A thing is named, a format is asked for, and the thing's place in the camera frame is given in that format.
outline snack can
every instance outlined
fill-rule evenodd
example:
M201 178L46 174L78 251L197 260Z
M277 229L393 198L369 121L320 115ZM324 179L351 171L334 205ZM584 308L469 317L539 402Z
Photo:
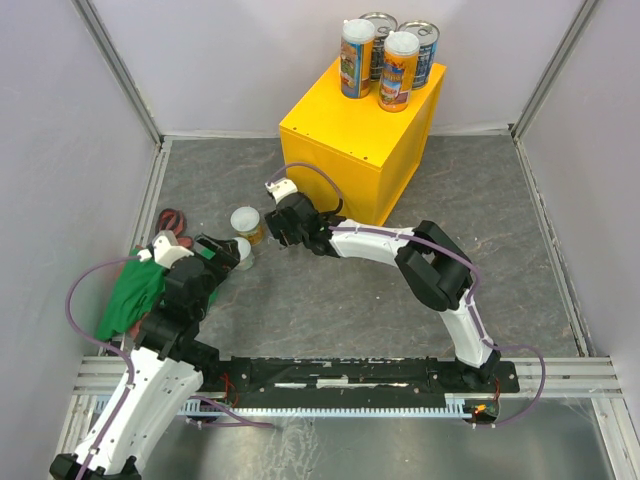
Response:
M371 51L371 70L369 78L371 80L380 80L382 73L382 64L384 63L384 41L389 33L398 28L398 22L388 13L369 12L360 18L369 20L375 27L375 38L373 39L373 50Z
M416 75L413 79L413 89L422 88L429 81L429 73L431 73L433 59L436 56L440 30L432 23L416 20L403 23L398 27L398 31L411 32L420 41L420 53L418 54Z
M375 27L369 20L345 20L340 46L340 88L349 98L362 98L369 93L371 50Z
M385 40L378 98L378 104L384 110L400 112L407 108L419 49L420 42L413 33L393 32Z

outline yellow box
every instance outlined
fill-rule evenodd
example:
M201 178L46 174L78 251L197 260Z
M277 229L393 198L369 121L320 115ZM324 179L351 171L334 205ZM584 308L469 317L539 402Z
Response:
M378 106L379 82L364 98L345 97L338 69L336 60L280 122L284 161L320 167L342 189L341 215L382 225L420 165L446 67L433 64L429 83L399 113ZM287 176L319 211L336 207L335 192L316 172L295 167Z

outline white backdrop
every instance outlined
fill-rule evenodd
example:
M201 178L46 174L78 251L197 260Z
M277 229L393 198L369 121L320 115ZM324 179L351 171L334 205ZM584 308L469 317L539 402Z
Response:
M126 254L154 144L70 1L0 5L0 466L43 479L88 344L65 295ZM93 331L115 271L78 289Z
M342 21L375 10L440 28L436 130L505 128L581 3L94 0L162 132L201 135L275 134L337 56Z
M637 0L601 2L524 137L601 355L640 428Z

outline can lid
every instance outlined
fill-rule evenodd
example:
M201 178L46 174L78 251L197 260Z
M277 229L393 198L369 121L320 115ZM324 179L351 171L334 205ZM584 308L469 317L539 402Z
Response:
M413 33L391 32L384 41L384 49L394 55L410 57L420 50L420 42Z
M260 223L260 214L253 207L240 207L231 214L231 226L236 232L251 232Z
M342 36L347 42L367 43L373 40L376 27L369 20L356 18L355 20L345 20L342 26Z
M423 20L416 20L414 22L404 22L398 27L398 31L411 32L418 40L420 45L431 45L438 41L440 36L440 30L433 23L425 22Z
M369 12L361 15L360 18L369 20L376 28L376 37L384 37L389 35L389 32L398 28L398 22L388 13L382 12Z

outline green cloth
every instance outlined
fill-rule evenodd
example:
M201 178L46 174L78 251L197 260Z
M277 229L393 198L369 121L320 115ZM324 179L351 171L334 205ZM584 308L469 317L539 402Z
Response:
M164 292L164 268L153 260L127 262L116 281L111 299L98 326L96 338L109 340L124 333L151 311L158 296Z

